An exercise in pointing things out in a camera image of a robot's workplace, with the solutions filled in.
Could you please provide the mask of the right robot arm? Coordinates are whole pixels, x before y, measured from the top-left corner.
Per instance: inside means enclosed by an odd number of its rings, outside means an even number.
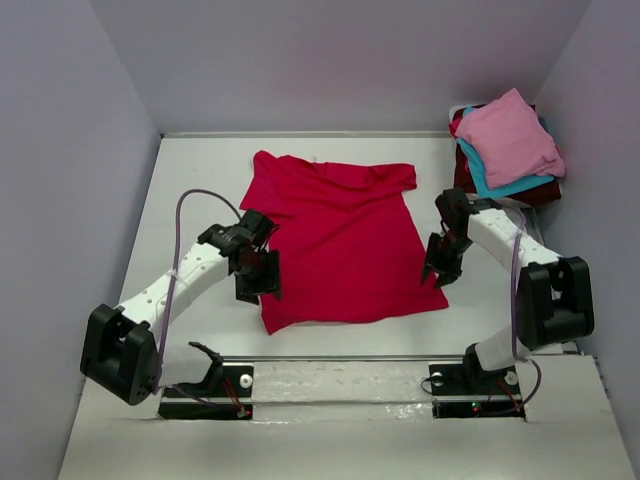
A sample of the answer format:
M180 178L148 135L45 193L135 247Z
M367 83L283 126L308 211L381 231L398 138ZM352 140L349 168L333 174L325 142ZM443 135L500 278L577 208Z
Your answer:
M492 199L471 200L460 188L435 200L441 230L430 235L423 279L438 288L456 282L466 251L477 245L510 275L510 323L470 345L460 373L445 377L482 392L517 363L551 345L590 336L595 329L589 266L579 256L563 257L536 241L526 222L514 222Z

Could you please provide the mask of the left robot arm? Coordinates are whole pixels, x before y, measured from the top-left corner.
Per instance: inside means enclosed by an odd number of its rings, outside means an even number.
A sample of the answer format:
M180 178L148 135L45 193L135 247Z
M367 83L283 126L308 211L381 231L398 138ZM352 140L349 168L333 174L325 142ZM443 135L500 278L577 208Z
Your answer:
M138 295L115 307L101 304L88 318L80 371L130 406L165 386L193 388L201 395L221 383L221 356L200 342L190 347L208 361L193 363L186 381L172 380L164 368L171 323L204 292L231 277L237 300L259 304L281 295L280 257L268 243L276 224L250 209L231 226L214 224L188 252L174 253L172 268Z

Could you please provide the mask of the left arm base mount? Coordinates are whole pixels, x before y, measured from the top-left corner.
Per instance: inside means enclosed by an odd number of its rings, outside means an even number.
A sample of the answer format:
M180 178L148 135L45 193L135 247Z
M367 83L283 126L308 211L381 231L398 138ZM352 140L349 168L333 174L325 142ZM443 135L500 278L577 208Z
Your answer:
M227 362L206 345L188 345L211 361L198 383L178 383L162 390L157 415L162 420L249 421L253 418L254 364Z

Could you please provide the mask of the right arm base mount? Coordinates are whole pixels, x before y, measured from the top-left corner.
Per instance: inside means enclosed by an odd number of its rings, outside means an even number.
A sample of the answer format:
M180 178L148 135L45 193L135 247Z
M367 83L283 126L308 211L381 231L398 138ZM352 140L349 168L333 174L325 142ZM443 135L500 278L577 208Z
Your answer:
M514 366L470 380L461 363L431 364L420 388L431 397L436 419L526 417Z

